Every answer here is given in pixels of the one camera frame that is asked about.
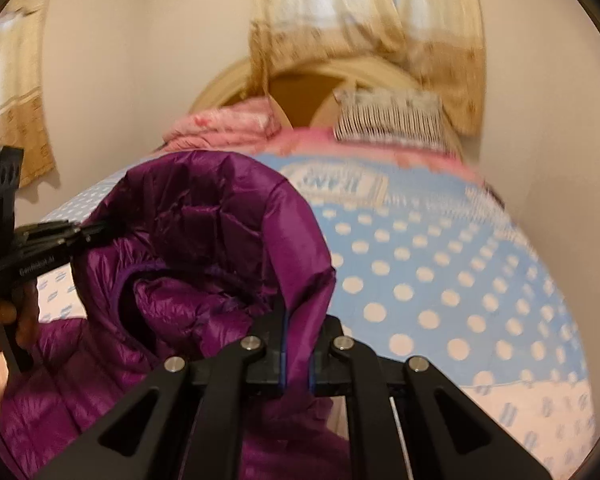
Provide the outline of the person's left hand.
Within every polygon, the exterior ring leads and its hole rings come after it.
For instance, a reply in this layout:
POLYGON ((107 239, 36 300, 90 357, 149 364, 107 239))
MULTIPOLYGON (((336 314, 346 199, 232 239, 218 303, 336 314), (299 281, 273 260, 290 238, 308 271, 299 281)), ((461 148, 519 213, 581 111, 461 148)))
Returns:
POLYGON ((16 343, 24 350, 30 350, 38 341, 39 315, 36 281, 17 287, 11 300, 0 299, 0 327, 15 325, 16 343))

